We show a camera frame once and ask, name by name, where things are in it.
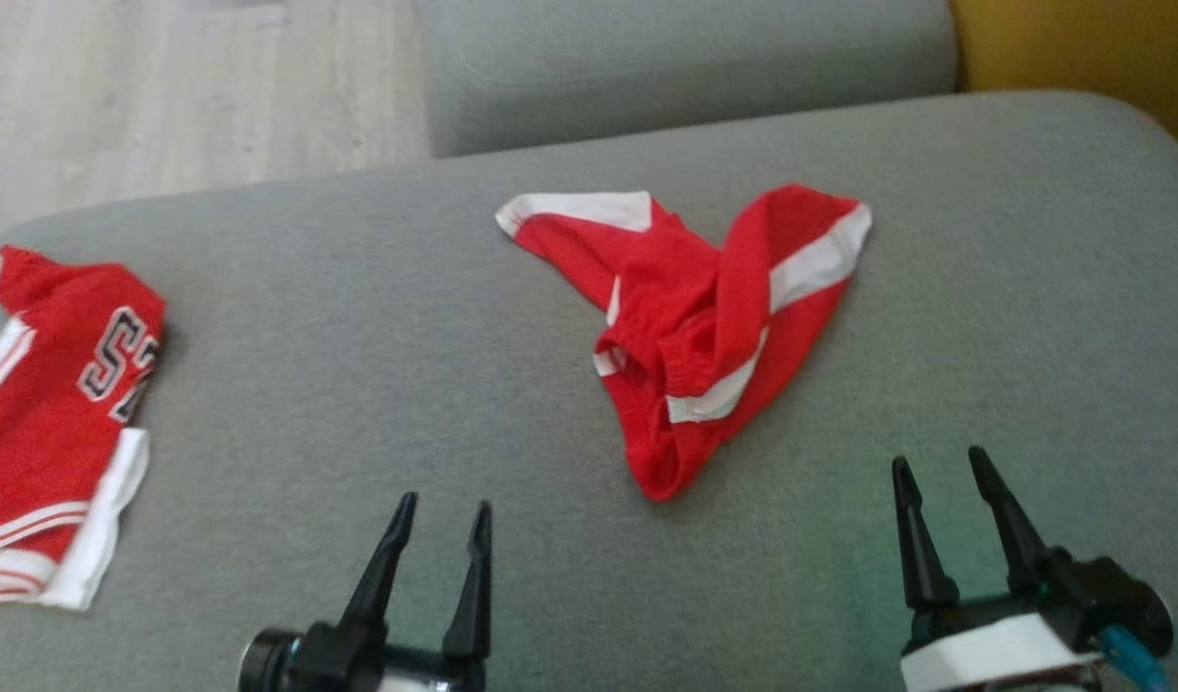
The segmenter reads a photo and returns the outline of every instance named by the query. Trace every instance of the gray couch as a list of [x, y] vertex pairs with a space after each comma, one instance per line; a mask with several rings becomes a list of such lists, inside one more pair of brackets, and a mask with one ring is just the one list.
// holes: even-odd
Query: gray couch
[[[786, 394], [650, 503], [590, 364], [602, 316], [492, 212], [643, 189], [720, 242], [787, 180], [874, 209], [856, 278]], [[1178, 626], [1178, 146], [1117, 101], [708, 124], [123, 203], [4, 240], [127, 263], [171, 307], [139, 416], [153, 467], [101, 592], [82, 617], [0, 607], [0, 690], [230, 688], [260, 627], [337, 617], [405, 490], [390, 621], [423, 647], [475, 502], [496, 508], [494, 690], [896, 690], [888, 462], [913, 461], [962, 591], [1001, 591], [974, 442], [1050, 542], [1137, 569]]]

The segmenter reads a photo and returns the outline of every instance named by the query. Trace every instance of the gray upholstery fabric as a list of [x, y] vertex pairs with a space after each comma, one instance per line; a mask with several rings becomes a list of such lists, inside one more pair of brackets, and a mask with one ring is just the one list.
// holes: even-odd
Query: gray upholstery fabric
[[944, 0], [424, 0], [435, 154], [952, 91]]
[[[598, 315], [492, 222], [648, 189], [721, 240], [787, 180], [871, 203], [836, 318], [684, 496], [638, 495]], [[9, 240], [171, 301], [153, 467], [92, 609], [0, 607], [0, 690], [225, 690], [257, 630], [338, 617], [402, 492], [390, 619], [439, 644], [496, 507], [494, 690], [895, 690], [888, 463], [946, 568], [1001, 591], [966, 448], [1050, 542], [1178, 618], [1178, 147], [1116, 101], [944, 97], [124, 203]], [[1170, 659], [1178, 673], [1178, 655]]]

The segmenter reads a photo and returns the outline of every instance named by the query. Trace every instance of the red jersey fabric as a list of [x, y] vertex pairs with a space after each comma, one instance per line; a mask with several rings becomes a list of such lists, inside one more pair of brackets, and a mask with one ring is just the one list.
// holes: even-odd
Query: red jersey fabric
[[654, 500], [684, 490], [799, 371], [871, 229], [861, 202], [803, 185], [760, 196], [721, 249], [647, 192], [522, 195], [496, 219], [607, 312], [594, 364]]
[[0, 251], [0, 600], [39, 594], [154, 369], [166, 303], [121, 264]]

